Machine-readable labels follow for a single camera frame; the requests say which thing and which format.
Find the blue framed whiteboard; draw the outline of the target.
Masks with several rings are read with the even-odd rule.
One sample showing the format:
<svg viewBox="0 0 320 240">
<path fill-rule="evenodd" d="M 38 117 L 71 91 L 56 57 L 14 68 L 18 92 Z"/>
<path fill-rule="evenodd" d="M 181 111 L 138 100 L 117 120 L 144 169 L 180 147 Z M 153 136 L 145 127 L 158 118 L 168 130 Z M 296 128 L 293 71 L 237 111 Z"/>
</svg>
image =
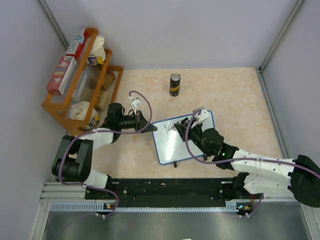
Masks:
<svg viewBox="0 0 320 240">
<path fill-rule="evenodd" d="M 152 136 L 158 162 L 161 165 L 184 161 L 191 158 L 191 155 L 187 151 L 186 144 L 182 141 L 178 131 L 174 128 L 166 133 L 164 128 L 164 125 L 175 124 L 188 116 L 191 116 L 191 114 L 181 115 L 152 123 L 157 127 L 157 131 L 153 131 Z"/>
</svg>

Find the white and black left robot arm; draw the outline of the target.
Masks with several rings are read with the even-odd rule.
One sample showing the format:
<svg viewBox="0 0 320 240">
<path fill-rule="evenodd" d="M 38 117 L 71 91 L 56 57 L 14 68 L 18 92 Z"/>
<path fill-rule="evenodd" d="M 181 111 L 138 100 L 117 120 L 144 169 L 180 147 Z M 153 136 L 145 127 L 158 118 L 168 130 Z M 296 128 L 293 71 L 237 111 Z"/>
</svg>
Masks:
<svg viewBox="0 0 320 240">
<path fill-rule="evenodd" d="M 66 182 L 76 182 L 96 188 L 102 198 L 109 198 L 114 191 L 112 178 L 92 168 L 93 151 L 115 143 L 122 130 L 135 130 L 138 133 L 155 132 L 156 126 L 144 118 L 140 110 L 125 109 L 120 103 L 111 103 L 107 109 L 104 124 L 79 138 L 65 135 L 59 145 L 52 164 L 52 174 Z"/>
</svg>

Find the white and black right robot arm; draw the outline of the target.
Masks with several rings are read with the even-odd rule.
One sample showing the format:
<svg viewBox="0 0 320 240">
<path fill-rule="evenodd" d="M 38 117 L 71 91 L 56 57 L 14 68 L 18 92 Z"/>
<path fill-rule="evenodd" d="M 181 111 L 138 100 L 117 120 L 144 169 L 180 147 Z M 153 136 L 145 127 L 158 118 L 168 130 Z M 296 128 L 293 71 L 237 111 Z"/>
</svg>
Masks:
<svg viewBox="0 0 320 240">
<path fill-rule="evenodd" d="M 293 197 L 313 208 L 320 206 L 320 168 L 306 155 L 273 158 L 253 154 L 224 142 L 215 128 L 203 129 L 194 119 L 184 118 L 172 125 L 183 142 L 192 142 L 212 164 L 238 172 L 233 192 L 239 198 L 266 194 Z"/>
</svg>

